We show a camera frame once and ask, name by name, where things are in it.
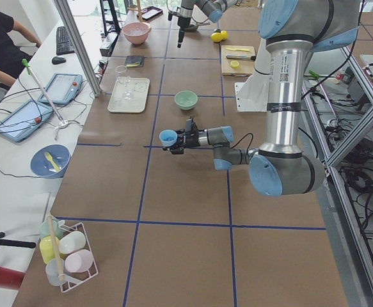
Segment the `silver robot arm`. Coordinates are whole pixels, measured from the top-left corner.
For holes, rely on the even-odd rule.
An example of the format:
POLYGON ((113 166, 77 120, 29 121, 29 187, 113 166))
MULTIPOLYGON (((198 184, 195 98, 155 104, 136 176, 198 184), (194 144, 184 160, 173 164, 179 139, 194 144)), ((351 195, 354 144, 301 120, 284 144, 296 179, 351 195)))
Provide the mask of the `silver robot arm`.
POLYGON ((197 6, 201 12, 211 21, 217 22, 223 13, 235 6, 237 0, 181 0, 180 7, 172 15, 178 18, 179 35, 177 47, 181 48, 186 29, 191 25, 194 7, 197 6))
POLYGON ((303 75, 313 53, 345 47, 356 40, 359 1, 267 1, 258 32, 270 54, 266 139, 257 149, 232 148, 231 127, 164 130, 163 148, 182 154, 210 145, 217 170, 246 164, 253 187, 265 196, 304 194, 324 180, 324 166, 298 146, 303 75))

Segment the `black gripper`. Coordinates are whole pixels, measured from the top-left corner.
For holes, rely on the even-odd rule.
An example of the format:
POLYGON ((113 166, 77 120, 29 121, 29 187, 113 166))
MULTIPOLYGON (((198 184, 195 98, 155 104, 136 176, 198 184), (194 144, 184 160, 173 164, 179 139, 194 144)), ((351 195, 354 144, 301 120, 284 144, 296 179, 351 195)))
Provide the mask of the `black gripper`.
POLYGON ((191 17, 184 17, 184 16, 178 16, 178 22, 177 25, 179 26, 179 35, 178 35, 178 42, 177 42, 177 48, 182 47, 182 41, 184 40, 185 35, 185 29, 190 26, 191 17))
POLYGON ((191 116, 186 120, 186 127, 175 131, 178 134, 176 146, 163 147, 164 151, 168 151, 173 155, 182 155, 185 148, 196 148, 201 146, 199 137, 205 130, 199 129, 191 116))

